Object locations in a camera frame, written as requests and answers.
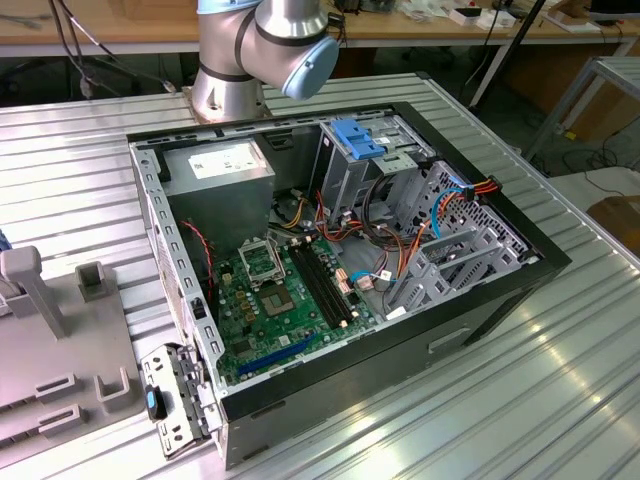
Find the yellow wire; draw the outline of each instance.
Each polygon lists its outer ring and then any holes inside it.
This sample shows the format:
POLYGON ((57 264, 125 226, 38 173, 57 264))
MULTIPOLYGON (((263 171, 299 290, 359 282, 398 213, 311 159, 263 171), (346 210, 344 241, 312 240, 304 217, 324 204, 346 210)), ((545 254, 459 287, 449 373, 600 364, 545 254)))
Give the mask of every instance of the yellow wire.
POLYGON ((300 203, 298 204, 298 212, 296 213, 296 216, 289 223, 287 223, 286 225, 283 225, 283 228, 293 228, 298 224, 298 222, 302 218, 302 208, 304 207, 304 204, 306 202, 307 201, 304 198, 300 199, 300 203))

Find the metal bracket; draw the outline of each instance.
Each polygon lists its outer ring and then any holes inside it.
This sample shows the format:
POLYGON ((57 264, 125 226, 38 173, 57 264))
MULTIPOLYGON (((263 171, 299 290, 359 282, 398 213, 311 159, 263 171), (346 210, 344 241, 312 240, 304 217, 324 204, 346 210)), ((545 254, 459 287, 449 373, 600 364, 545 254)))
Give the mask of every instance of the metal bracket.
POLYGON ((222 428, 213 388, 192 347, 163 345, 142 359, 147 385, 159 390, 167 406, 157 430, 165 458, 171 459, 206 441, 222 428))

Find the aluminum table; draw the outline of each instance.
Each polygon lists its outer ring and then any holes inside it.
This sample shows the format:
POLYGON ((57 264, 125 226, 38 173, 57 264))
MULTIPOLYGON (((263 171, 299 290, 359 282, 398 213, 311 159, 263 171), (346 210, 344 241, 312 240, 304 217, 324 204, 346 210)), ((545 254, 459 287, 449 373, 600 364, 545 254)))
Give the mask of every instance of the aluminum table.
MULTIPOLYGON (((596 57, 589 60, 542 124, 524 157, 531 160, 540 151, 560 118, 567 113, 589 83, 593 82, 574 107, 574 111, 584 110, 595 95, 593 89, 597 91, 605 81, 611 82, 627 95, 640 101, 640 57, 596 57)), ((577 118, 574 111, 569 117, 577 118)), ((565 126, 572 123, 573 120, 569 118, 564 122, 565 126)))
MULTIPOLYGON (((443 89, 415 75, 330 82, 278 115, 409 101, 573 263, 491 336, 225 472, 212 444, 167 463, 141 413, 2 478, 637 478, 638 260, 443 89)), ((126 132, 193 125, 180 95, 0 111, 0 225, 45 275, 112 265, 138 358, 177 340, 145 237, 126 132)))

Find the power cable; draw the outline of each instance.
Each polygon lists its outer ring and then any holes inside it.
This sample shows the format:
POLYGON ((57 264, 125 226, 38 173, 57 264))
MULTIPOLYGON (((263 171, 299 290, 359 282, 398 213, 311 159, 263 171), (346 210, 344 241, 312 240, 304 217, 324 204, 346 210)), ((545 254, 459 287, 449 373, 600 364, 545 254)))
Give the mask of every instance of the power cable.
POLYGON ((66 17, 68 18, 68 20, 73 23, 73 25, 75 25, 96 47, 100 48, 104 53, 107 54, 107 56, 113 60, 113 62, 115 62, 121 70, 125 70, 128 73, 134 75, 134 76, 140 76, 140 77, 144 77, 147 78, 149 80, 153 80, 153 81, 157 81, 160 82, 163 86, 163 88, 168 92, 168 93, 176 93, 176 87, 169 81, 166 80, 164 78, 160 78, 156 75, 150 74, 150 73, 146 73, 146 72, 141 72, 139 70, 134 69, 133 67, 127 65, 126 63, 124 63, 122 60, 120 60, 120 58, 118 58, 111 50, 109 50, 102 42, 100 42, 99 40, 96 39, 96 37, 94 35, 91 34, 91 32, 82 24, 80 23, 80 21, 74 16, 73 12, 69 9, 69 7, 67 6, 67 4, 64 2, 64 0, 55 0, 58 5, 60 6, 60 8, 62 8, 64 14, 66 15, 66 17))
POLYGON ((493 17, 493 22, 491 23, 491 28, 489 29, 489 33, 487 33, 487 37, 484 39, 484 43, 482 44, 483 50, 484 50, 484 57, 482 59, 482 61, 480 62, 480 65, 478 65, 478 68, 476 68, 476 70, 471 73, 471 75, 469 75, 467 77, 467 80, 460 86, 460 91, 458 92, 458 101, 462 102, 462 95, 464 94, 464 90, 465 88, 467 88, 467 85, 469 85, 469 83, 471 83, 471 80, 473 80, 475 78, 475 76, 482 70, 482 67, 484 67, 484 65, 487 63, 487 60, 489 58, 489 40, 491 39, 491 35, 493 34, 493 30, 496 27, 496 23, 498 21, 498 16, 500 15, 500 10, 502 10, 502 3, 504 0, 499 0, 498 2, 498 6, 496 7, 496 15, 493 17))

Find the red wire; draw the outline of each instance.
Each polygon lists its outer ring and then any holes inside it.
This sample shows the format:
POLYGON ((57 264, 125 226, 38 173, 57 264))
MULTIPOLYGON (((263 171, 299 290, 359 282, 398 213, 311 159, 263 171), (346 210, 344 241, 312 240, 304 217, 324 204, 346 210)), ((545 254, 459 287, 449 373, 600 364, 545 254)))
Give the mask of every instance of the red wire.
POLYGON ((200 230, 198 230, 196 227, 191 225, 189 222, 182 221, 180 223, 182 223, 185 227, 188 227, 189 229, 191 229, 191 231, 198 236, 198 238, 200 239, 200 242, 202 243, 202 246, 204 247, 204 251, 207 254, 207 265, 208 265, 207 273, 209 274, 209 292, 207 293, 207 298, 209 299, 209 302, 211 302, 211 294, 213 292, 213 261, 211 260, 211 251, 209 250, 209 242, 204 237, 204 235, 200 233, 200 230))

